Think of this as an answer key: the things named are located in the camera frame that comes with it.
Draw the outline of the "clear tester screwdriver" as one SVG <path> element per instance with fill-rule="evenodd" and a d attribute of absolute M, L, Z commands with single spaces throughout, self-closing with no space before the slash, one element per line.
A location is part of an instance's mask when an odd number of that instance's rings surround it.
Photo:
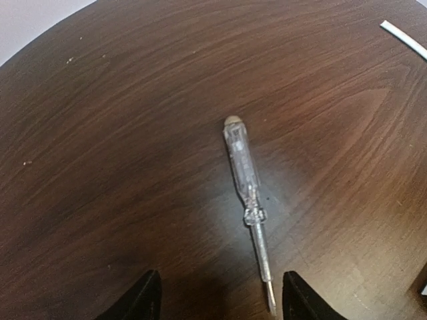
<path fill-rule="evenodd" d="M 265 285 L 268 309 L 273 316 L 276 316 L 277 305 L 264 230 L 267 215 L 260 203 L 260 182 L 250 152 L 246 126 L 240 117 L 231 115 L 224 121 L 223 134 L 228 148 L 235 188 L 244 206 L 244 224 L 250 230 L 260 277 Z"/>

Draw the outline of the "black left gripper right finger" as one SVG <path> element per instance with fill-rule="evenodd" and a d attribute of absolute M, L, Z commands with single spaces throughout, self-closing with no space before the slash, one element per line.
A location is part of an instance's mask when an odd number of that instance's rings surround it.
<path fill-rule="evenodd" d="M 346 320 L 295 271 L 283 276 L 282 311 L 284 320 Z"/>

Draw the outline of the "white battery cover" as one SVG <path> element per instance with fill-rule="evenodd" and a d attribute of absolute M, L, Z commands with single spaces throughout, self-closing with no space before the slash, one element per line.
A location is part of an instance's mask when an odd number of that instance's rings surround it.
<path fill-rule="evenodd" d="M 397 28 L 387 20 L 381 22 L 380 27 L 383 28 L 385 31 L 389 32 L 391 35 L 395 36 L 409 48 L 411 48 L 411 50 L 416 52 L 425 61 L 427 60 L 426 48 L 424 48 L 421 44 L 419 44 L 419 42 L 411 38 L 411 36 L 407 35 L 405 32 L 401 31 L 399 28 Z"/>

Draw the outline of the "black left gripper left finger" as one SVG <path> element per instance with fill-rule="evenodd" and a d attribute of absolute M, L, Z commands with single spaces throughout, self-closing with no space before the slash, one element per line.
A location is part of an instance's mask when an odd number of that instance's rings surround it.
<path fill-rule="evenodd" d="M 149 270 L 96 320 L 160 319 L 162 286 L 158 271 Z"/>

